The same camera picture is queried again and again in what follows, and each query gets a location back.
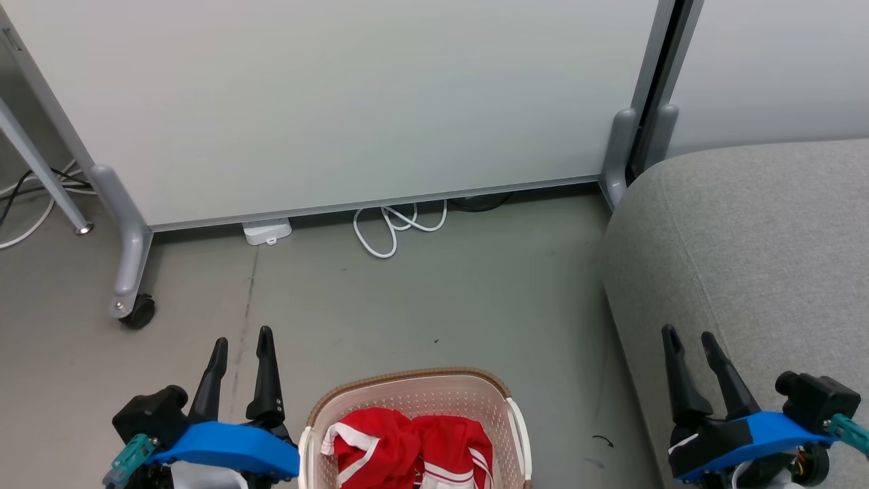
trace gray floor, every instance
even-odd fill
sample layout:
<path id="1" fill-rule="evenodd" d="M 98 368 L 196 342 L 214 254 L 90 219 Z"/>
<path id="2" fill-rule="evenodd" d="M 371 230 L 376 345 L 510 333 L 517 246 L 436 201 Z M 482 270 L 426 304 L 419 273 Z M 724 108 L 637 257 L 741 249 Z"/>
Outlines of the gray floor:
<path id="1" fill-rule="evenodd" d="M 19 225 L 42 202 L 16 205 Z M 260 325 L 275 330 L 296 436 L 341 383 L 471 365 L 513 391 L 538 487 L 659 485 L 597 277 L 608 210 L 596 191 L 450 212 L 438 232 L 400 233 L 389 260 L 360 247 L 346 215 L 299 226 L 274 246 L 250 246 L 235 228 L 164 235 L 144 285 L 159 310 L 137 332 L 106 316 L 116 230 L 95 198 L 77 202 L 96 222 L 92 234 L 74 236 L 54 211 L 25 243 L 0 251 L 6 486 L 96 487 L 122 446 L 112 415 L 167 384 L 192 393 L 219 336 L 230 342 L 221 415 L 243 421 Z M 388 244 L 381 222 L 362 229 Z"/>

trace white stripe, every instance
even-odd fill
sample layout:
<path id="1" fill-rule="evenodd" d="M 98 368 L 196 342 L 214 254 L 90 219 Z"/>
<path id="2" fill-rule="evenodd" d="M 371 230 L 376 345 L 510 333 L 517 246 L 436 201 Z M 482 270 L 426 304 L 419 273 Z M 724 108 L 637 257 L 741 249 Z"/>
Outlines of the white stripe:
<path id="1" fill-rule="evenodd" d="M 452 482 L 438 479 L 433 474 L 427 473 L 422 476 L 420 489 L 473 489 L 473 479 L 465 482 Z"/>
<path id="2" fill-rule="evenodd" d="M 681 442 L 677 443 L 676 445 L 673 445 L 670 448 L 667 448 L 667 455 L 669 455 L 670 453 L 673 453 L 673 450 L 675 450 L 677 446 L 682 446 L 682 445 L 688 443 L 689 441 L 697 438 L 698 436 L 700 436 L 700 434 L 695 433 L 695 434 L 689 436 L 688 438 L 683 439 Z"/>
<path id="3" fill-rule="evenodd" d="M 452 484 L 455 484 L 456 482 L 468 482 L 474 476 L 473 470 L 466 473 L 455 473 L 434 464 L 429 464 L 428 462 L 423 462 L 423 465 L 426 468 L 426 472 L 437 476 L 438 479 L 449 479 L 447 482 Z"/>
<path id="4" fill-rule="evenodd" d="M 326 437 L 323 440 L 323 446 L 320 453 L 323 455 L 332 455 L 335 453 L 335 437 L 340 436 L 345 443 L 365 451 L 365 455 L 356 462 L 345 467 L 344 470 L 338 472 L 338 487 L 341 487 L 348 479 L 353 477 L 365 464 L 371 460 L 377 449 L 379 438 L 367 435 L 353 426 L 343 423 L 335 423 L 326 430 Z"/>
<path id="5" fill-rule="evenodd" d="M 423 478 L 423 480 L 426 480 L 426 479 L 427 480 L 434 480 L 436 482 L 446 484 L 448 486 L 467 486 L 468 484 L 474 482 L 473 477 L 469 477 L 465 480 L 452 480 L 452 479 L 447 479 L 445 477 L 441 477 L 441 476 L 434 474 L 434 473 L 431 473 L 431 472 L 426 472 L 425 474 L 422 475 L 422 478 Z"/>
<path id="6" fill-rule="evenodd" d="M 474 461 L 476 465 L 481 467 L 484 471 L 486 471 L 486 486 L 483 489 L 492 489 L 492 473 L 488 470 L 488 463 L 486 462 L 486 458 L 483 457 L 483 454 L 478 452 L 477 450 L 468 447 L 468 451 L 471 452 L 471 459 Z M 480 489 L 476 487 L 476 480 L 474 480 L 474 487 L 476 489 Z"/>

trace black wheel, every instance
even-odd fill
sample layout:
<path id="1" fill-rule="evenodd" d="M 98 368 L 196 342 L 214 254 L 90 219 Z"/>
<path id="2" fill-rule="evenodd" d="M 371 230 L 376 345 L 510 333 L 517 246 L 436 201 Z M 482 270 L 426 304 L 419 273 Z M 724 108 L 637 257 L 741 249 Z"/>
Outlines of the black wheel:
<path id="1" fill-rule="evenodd" d="M 824 482 L 830 472 L 830 455 L 823 446 L 811 444 L 797 451 L 791 473 L 791 481 L 805 487 Z"/>
<path id="2" fill-rule="evenodd" d="M 134 330 L 141 330 L 154 318 L 155 310 L 156 304 L 149 294 L 138 294 L 136 295 L 136 302 L 133 304 L 133 310 L 123 318 L 119 318 L 118 321 Z"/>

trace red clothing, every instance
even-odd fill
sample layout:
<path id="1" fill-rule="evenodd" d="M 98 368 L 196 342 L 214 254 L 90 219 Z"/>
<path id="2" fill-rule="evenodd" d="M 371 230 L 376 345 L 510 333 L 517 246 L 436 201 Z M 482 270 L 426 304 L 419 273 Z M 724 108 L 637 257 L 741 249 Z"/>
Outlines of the red clothing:
<path id="1" fill-rule="evenodd" d="M 341 489 L 492 489 L 492 444 L 480 423 L 454 416 L 408 419 L 373 407 L 330 426 L 321 452 L 338 456 Z"/>

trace white panel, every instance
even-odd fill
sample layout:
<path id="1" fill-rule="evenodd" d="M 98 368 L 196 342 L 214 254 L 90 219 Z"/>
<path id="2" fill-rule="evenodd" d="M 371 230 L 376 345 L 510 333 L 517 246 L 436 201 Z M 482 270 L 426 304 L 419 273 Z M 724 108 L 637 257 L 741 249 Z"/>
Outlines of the white panel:
<path id="1" fill-rule="evenodd" d="M 670 101 L 668 157 L 869 137 L 869 3 L 706 0 Z"/>
<path id="2" fill-rule="evenodd" d="M 167 224 L 600 172 L 654 0 L 3 0 Z"/>

